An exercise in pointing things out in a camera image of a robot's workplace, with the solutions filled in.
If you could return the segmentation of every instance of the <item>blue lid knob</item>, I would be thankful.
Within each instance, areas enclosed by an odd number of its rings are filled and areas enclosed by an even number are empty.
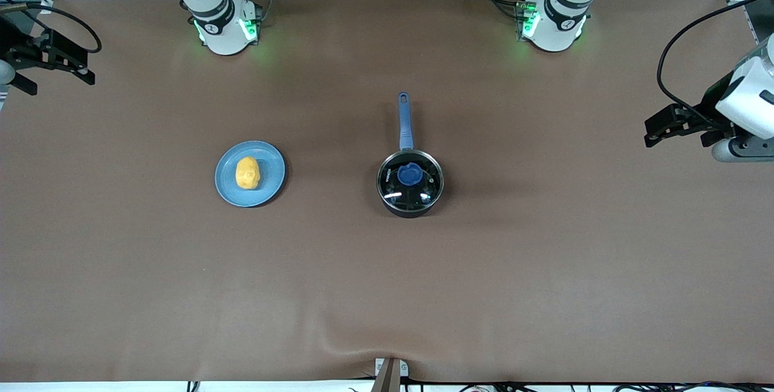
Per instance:
[[[412,187],[422,180],[422,168],[419,165],[409,162],[398,168],[398,180],[407,187]]]

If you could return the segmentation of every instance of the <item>white bracket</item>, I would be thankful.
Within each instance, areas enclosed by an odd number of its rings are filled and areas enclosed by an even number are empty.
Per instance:
[[[398,365],[400,367],[400,376],[409,376],[409,364],[404,362],[401,359],[396,360],[398,362]],[[385,359],[376,359],[376,366],[374,370],[374,376],[379,375],[379,371],[382,370],[382,365],[384,365]]]

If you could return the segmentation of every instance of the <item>pot handle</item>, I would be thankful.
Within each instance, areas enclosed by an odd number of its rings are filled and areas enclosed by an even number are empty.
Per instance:
[[[400,114],[400,149],[414,148],[414,133],[411,130],[411,100],[408,93],[398,94],[398,112]]]

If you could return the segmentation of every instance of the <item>black cable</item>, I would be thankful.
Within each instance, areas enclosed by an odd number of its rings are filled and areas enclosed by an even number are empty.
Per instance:
[[[755,390],[751,389],[750,387],[746,387],[741,384],[723,383],[722,381],[705,381],[704,383],[692,384],[691,386],[681,387],[679,389],[675,388],[674,391],[685,392],[686,390],[694,389],[694,387],[725,387],[727,389],[741,390],[742,392],[755,392]]]
[[[636,385],[636,384],[622,384],[621,386],[613,389],[613,392],[621,392],[622,390],[635,390],[636,392],[656,392],[660,390],[658,386]]]
[[[513,390],[520,390],[520,392],[536,392],[534,389],[530,389],[530,387],[527,387],[526,384],[522,383],[515,383],[512,381],[508,381],[506,383],[503,383],[503,385],[506,386],[506,388],[511,388]]]
[[[672,48],[672,45],[674,45],[674,43],[677,42],[677,40],[681,36],[683,36],[683,34],[685,34],[687,31],[691,30],[691,28],[693,28],[694,26],[698,25],[699,23],[705,22],[706,20],[709,20],[710,18],[713,18],[715,15],[720,15],[720,14],[723,14],[724,12],[730,11],[732,9],[736,9],[736,8],[745,6],[746,4],[751,4],[754,1],[759,1],[759,0],[741,1],[739,3],[732,4],[732,5],[727,6],[725,8],[718,9],[716,11],[713,11],[713,12],[705,15],[704,17],[699,17],[696,20],[693,20],[693,22],[689,23],[688,26],[686,26],[685,28],[680,29],[679,33],[675,34],[675,36],[672,37],[672,39],[670,39],[669,42],[666,43],[666,47],[664,47],[663,52],[661,52],[661,58],[659,59],[659,66],[658,66],[658,68],[655,71],[655,81],[656,81],[656,83],[658,83],[659,88],[661,89],[661,92],[666,94],[666,97],[669,97],[674,102],[677,102],[678,105],[682,106],[683,108],[688,110],[690,113],[695,114],[695,116],[699,117],[704,122],[706,122],[708,125],[711,125],[714,128],[720,129],[722,127],[721,127],[721,125],[718,124],[718,122],[716,122],[714,120],[711,120],[711,119],[708,119],[707,116],[705,116],[702,113],[699,113],[699,111],[697,111],[696,108],[694,108],[691,105],[688,105],[688,103],[686,103],[686,102],[683,102],[682,99],[680,99],[679,97],[675,96],[674,94],[672,94],[671,91],[666,89],[666,86],[664,86],[664,83],[663,83],[663,81],[661,79],[661,75],[662,75],[663,67],[664,67],[664,59],[666,59],[666,54],[669,53],[669,49]],[[616,388],[614,390],[614,392],[620,392],[620,390],[618,388]],[[650,390],[646,390],[646,391],[639,390],[638,392],[650,392]]]
[[[15,3],[16,3],[16,2],[14,2],[13,0],[4,0],[4,1],[7,1],[9,4],[15,4]],[[41,20],[38,20],[38,18],[37,18],[37,17],[35,17],[34,15],[32,15],[32,14],[31,14],[30,12],[28,12],[27,10],[24,10],[24,11],[22,11],[22,14],[24,14],[24,15],[27,15],[27,17],[29,17],[29,18],[30,18],[30,20],[32,20],[33,22],[37,23],[37,24],[38,24],[38,26],[41,26],[41,28],[44,28],[44,29],[50,29],[50,28],[49,28],[49,27],[48,27],[48,26],[47,26],[45,23],[41,22]]]
[[[84,50],[86,50],[86,52],[89,52],[89,53],[99,53],[99,51],[102,50],[102,40],[99,39],[99,36],[97,35],[97,33],[95,33],[94,29],[92,29],[91,26],[86,24],[86,22],[84,22],[80,18],[75,17],[74,15],[70,14],[67,11],[62,11],[61,9],[52,8],[52,7],[46,6],[44,4],[28,3],[27,4],[27,8],[29,8],[29,9],[42,9],[44,11],[53,12],[54,14],[63,15],[64,17],[69,18],[73,22],[78,23],[78,25],[80,25],[82,28],[86,29],[86,31],[88,31],[88,33],[91,34],[91,36],[94,38],[94,41],[97,42],[97,47],[95,47],[95,48],[84,48]]]
[[[503,9],[503,6],[509,6],[511,8],[514,8],[517,5],[517,1],[506,1],[506,0],[489,0],[491,3],[495,5],[495,8],[497,8],[498,11],[500,11],[503,15],[505,15],[508,18],[517,19],[515,14],[511,14],[506,9]]]
[[[268,12],[272,9],[272,3],[274,3],[274,0],[268,0],[268,5],[266,5],[266,9],[263,11],[263,15],[258,19],[260,23],[263,23],[263,20],[266,20],[268,17]]]

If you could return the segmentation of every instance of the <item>table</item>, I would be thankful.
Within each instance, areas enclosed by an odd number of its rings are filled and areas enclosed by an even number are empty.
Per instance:
[[[486,0],[276,0],[260,45],[218,57],[177,1],[58,1],[105,50],[94,87],[36,70],[0,114],[0,381],[397,356],[426,381],[774,382],[772,167],[642,141],[661,49],[722,3],[597,0],[550,54]],[[666,84],[696,102],[753,45],[743,11],[714,18]],[[447,177],[415,220],[375,189],[399,91]],[[213,170],[249,139],[290,177],[241,209]]]

